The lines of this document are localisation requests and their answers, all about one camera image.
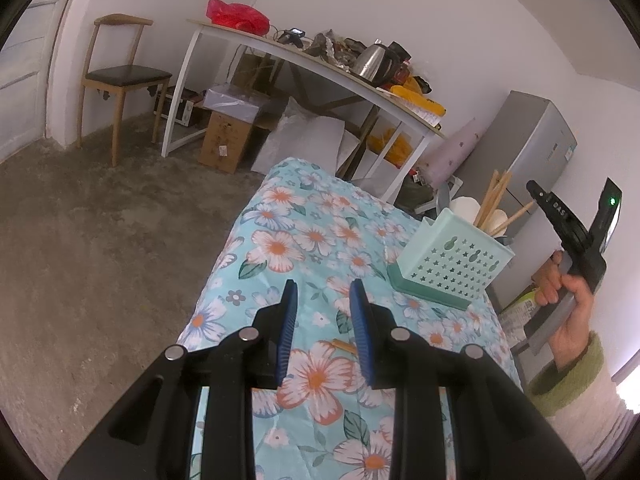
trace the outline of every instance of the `metal screw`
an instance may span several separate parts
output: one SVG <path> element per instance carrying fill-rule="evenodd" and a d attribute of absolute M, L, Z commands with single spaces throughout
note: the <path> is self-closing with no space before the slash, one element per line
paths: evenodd
<path fill-rule="evenodd" d="M 411 334 L 407 329 L 398 326 L 391 331 L 391 337 L 396 341 L 407 341 L 411 337 Z"/>
<path fill-rule="evenodd" d="M 468 345 L 465 348 L 465 354 L 472 359 L 480 359 L 484 355 L 484 350 L 478 345 Z"/>
<path fill-rule="evenodd" d="M 177 361 L 184 355 L 184 348 L 180 345 L 171 345 L 164 351 L 164 357 L 169 361 Z"/>
<path fill-rule="evenodd" d="M 254 339 L 258 338 L 260 332 L 258 332 L 257 328 L 254 328 L 252 326 L 245 326 L 238 333 L 238 335 L 240 336 L 240 339 L 242 339 L 242 341 L 253 341 Z"/>

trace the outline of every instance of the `floral tablecloth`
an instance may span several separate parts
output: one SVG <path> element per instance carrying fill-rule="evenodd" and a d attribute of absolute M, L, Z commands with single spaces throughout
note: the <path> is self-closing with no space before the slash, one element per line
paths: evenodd
<path fill-rule="evenodd" d="M 504 333 L 488 300 L 461 312 L 400 294 L 386 265 L 419 222 L 318 166 L 288 158 L 274 166 L 236 220 L 178 342 L 216 345 L 298 284 L 298 316 L 288 375 L 277 392 L 254 390 L 258 480 L 387 480 L 394 391 L 369 388 L 356 359 L 331 341 L 352 342 L 349 286 L 431 345 L 459 351 L 473 342 L 519 384 Z M 454 477 L 448 408 L 441 392 L 447 470 Z M 191 478 L 199 478 L 207 389 L 194 436 Z"/>

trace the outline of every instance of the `ceiling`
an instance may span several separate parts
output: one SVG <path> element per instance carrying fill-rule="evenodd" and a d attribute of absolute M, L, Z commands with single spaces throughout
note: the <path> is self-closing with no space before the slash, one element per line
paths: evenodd
<path fill-rule="evenodd" d="M 518 0 L 576 72 L 640 91 L 640 48 L 609 0 Z"/>

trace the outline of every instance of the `black chair seat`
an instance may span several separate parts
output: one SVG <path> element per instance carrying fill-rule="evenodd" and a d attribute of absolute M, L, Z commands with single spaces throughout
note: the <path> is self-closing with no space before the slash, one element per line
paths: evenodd
<path fill-rule="evenodd" d="M 155 83 L 169 79 L 172 74 L 157 68 L 140 65 L 112 66 L 89 72 L 85 77 L 112 86 L 130 86 L 140 83 Z"/>

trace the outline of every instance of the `chair leg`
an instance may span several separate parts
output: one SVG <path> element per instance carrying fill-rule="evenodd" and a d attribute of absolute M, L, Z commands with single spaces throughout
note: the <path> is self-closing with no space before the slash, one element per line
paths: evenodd
<path fill-rule="evenodd" d="M 118 147 L 120 144 L 120 125 L 122 124 L 122 110 L 124 108 L 124 97 L 126 92 L 118 91 L 116 99 L 116 109 L 113 112 L 113 136 L 111 137 L 111 165 L 115 168 L 118 165 Z"/>
<path fill-rule="evenodd" d="M 84 108 L 84 91 L 86 87 L 80 83 L 80 98 L 78 99 L 78 115 L 76 122 L 76 130 L 78 133 L 78 138 L 76 139 L 76 146 L 78 148 L 82 147 L 82 109 Z"/>
<path fill-rule="evenodd" d="M 156 120 L 154 121 L 154 132 L 151 137 L 151 142 L 158 142 L 158 128 L 160 128 L 160 119 L 162 117 L 162 106 L 164 105 L 164 98 L 166 97 L 166 90 L 169 87 L 169 81 L 165 81 L 162 85 L 162 91 L 160 92 L 160 98 L 158 99 L 158 108 L 156 109 Z"/>

